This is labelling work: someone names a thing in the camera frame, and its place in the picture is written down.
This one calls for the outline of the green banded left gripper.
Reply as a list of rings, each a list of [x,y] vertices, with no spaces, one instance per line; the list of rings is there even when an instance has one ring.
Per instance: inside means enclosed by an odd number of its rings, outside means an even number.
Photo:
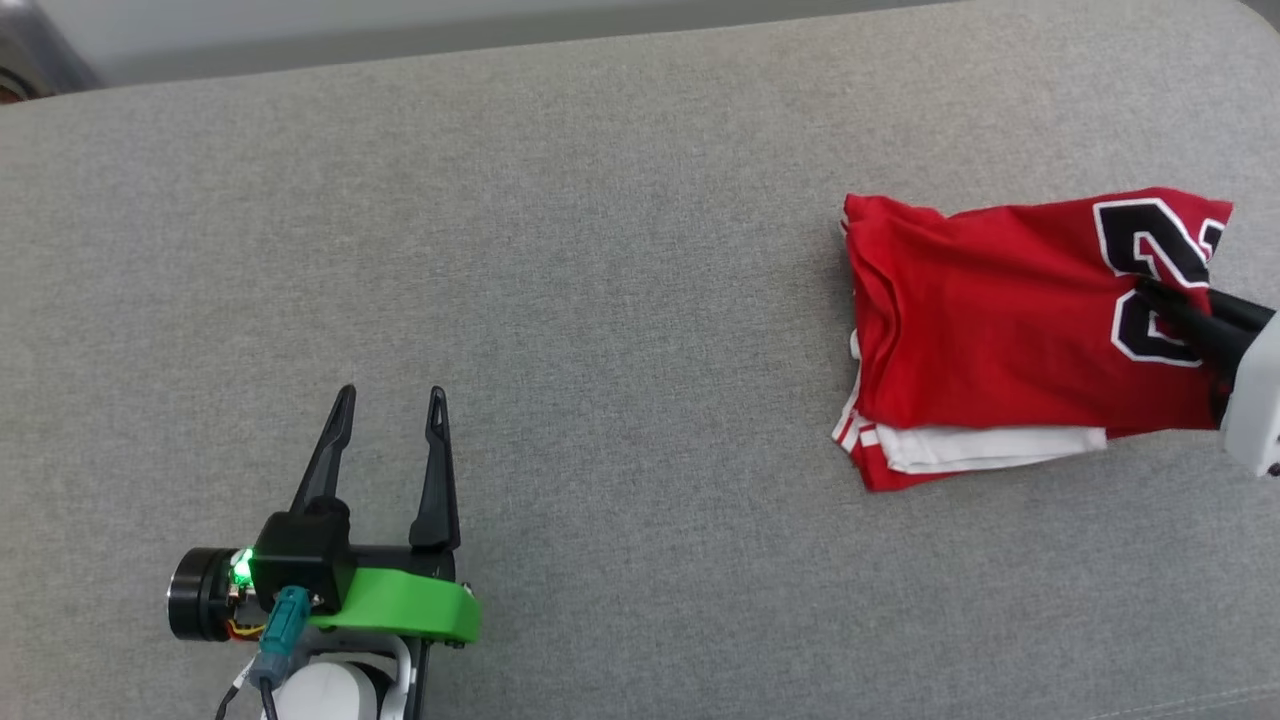
[[[357,389],[342,386],[323,425],[289,511],[337,496],[340,456],[355,423]],[[461,544],[454,455],[445,391],[433,386],[425,425],[428,465],[417,514],[410,527],[415,552],[453,552]],[[307,624],[320,632],[370,632],[452,646],[477,641],[481,607],[452,579],[451,560],[392,546],[356,547],[358,566],[335,612],[315,607]],[[257,641],[269,610],[259,602],[252,546],[197,547],[178,564],[166,589],[166,619],[183,641]]]

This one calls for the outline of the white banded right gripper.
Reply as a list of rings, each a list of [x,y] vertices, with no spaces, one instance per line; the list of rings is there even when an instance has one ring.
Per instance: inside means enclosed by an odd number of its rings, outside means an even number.
[[[1151,279],[1143,297],[1210,368],[1215,384],[1231,389],[1221,423],[1226,454],[1257,477],[1276,477],[1279,464],[1279,319],[1276,311],[1217,290],[1208,311]]]

